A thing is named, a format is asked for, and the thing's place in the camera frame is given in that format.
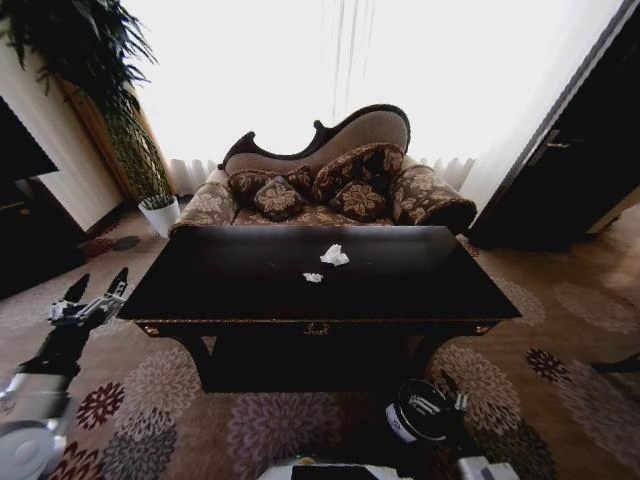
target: decorative pillow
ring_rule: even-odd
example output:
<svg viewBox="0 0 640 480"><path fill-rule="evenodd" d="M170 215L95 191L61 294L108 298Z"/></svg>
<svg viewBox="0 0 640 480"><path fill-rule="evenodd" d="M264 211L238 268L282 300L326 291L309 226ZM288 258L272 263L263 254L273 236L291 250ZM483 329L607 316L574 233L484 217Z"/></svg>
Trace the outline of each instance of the decorative pillow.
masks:
<svg viewBox="0 0 640 480"><path fill-rule="evenodd" d="M356 179L364 179L384 192L400 170L403 158L403 149L393 143L370 143L354 148L320 169L311 195L317 202L326 203Z"/></svg>
<svg viewBox="0 0 640 480"><path fill-rule="evenodd" d="M362 178L379 192L387 192L400 171L404 150L393 143L374 143L366 147L363 147Z"/></svg>
<svg viewBox="0 0 640 480"><path fill-rule="evenodd" d="M287 173L278 174L266 170L240 170L229 177L229 187L233 190L238 200L247 205L253 201L255 194L272 178L281 175L284 179L302 195L309 195L311 190L311 168L303 165Z"/></svg>
<svg viewBox="0 0 640 480"><path fill-rule="evenodd" d="M258 190L254 198L258 211L274 222L295 215L306 203L302 195L280 175Z"/></svg>
<svg viewBox="0 0 640 480"><path fill-rule="evenodd" d="M362 180L349 182L329 204L344 216L363 223L373 222L385 210L384 197Z"/></svg>

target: potted plant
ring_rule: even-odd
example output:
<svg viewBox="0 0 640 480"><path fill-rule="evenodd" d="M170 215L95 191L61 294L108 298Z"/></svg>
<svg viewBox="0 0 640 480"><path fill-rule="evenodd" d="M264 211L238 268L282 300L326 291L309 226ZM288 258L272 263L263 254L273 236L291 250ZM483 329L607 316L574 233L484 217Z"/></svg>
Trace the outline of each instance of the potted plant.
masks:
<svg viewBox="0 0 640 480"><path fill-rule="evenodd" d="M146 79L129 61L155 62L138 19L119 0L0 0L0 22L0 36L23 68L27 51L40 55L38 80L47 92L59 77L93 101L140 210L166 238L180 212L158 149L138 120L132 85Z"/></svg>

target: sofa armrest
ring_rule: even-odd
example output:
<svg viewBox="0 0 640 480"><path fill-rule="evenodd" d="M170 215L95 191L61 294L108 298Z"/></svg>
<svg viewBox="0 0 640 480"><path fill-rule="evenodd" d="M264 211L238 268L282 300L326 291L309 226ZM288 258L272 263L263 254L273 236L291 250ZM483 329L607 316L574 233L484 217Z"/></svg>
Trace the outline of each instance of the sofa armrest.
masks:
<svg viewBox="0 0 640 480"><path fill-rule="evenodd" d="M403 169L394 178L389 193L397 225L444 225L457 235L466 230L477 213L475 203L460 196L433 169L422 164Z"/></svg>
<svg viewBox="0 0 640 480"><path fill-rule="evenodd" d="M171 226L170 233L181 227L231 225L239 207L227 180L226 173L212 172Z"/></svg>

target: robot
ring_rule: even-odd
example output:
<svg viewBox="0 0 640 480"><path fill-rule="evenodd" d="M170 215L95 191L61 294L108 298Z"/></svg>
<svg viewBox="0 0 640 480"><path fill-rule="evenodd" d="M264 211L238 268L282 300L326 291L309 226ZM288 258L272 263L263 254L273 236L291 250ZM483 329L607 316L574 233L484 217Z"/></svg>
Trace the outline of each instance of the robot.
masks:
<svg viewBox="0 0 640 480"><path fill-rule="evenodd" d="M68 394L69 385L80 372L78 361L91 331L113 318L124 304L127 276L128 269L122 269L102 296L81 304L90 278L86 274L51 305L48 321L53 330L0 392L0 480L37 480L55 470L78 409L78 402ZM406 443L435 440L428 432L438 430L441 438L437 440L446 437L463 480L517 480L509 464L491 464L482 455L463 422L468 396L457 391L452 379L447 382L456 392L454 399L421 380L405 382L398 401L386 411L391 430ZM422 434L412 425L422 425ZM312 476L307 468L314 469ZM339 478L398 478L385 476L388 471L382 467L295 459L272 466L260 478L335 478L336 469L344 475Z"/></svg>

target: white flower pot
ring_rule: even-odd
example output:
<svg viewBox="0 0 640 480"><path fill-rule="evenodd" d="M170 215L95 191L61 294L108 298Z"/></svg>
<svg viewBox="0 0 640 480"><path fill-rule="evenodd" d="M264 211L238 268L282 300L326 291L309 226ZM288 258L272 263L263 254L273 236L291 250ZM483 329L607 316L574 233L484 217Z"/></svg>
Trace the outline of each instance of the white flower pot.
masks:
<svg viewBox="0 0 640 480"><path fill-rule="evenodd" d="M147 217L149 223L156 229L162 238L169 238L169 227L178 219L180 215L180 207L178 207L178 201L173 196L173 202L163 208L156 210L148 210L142 205L142 202L138 204L138 208Z"/></svg>

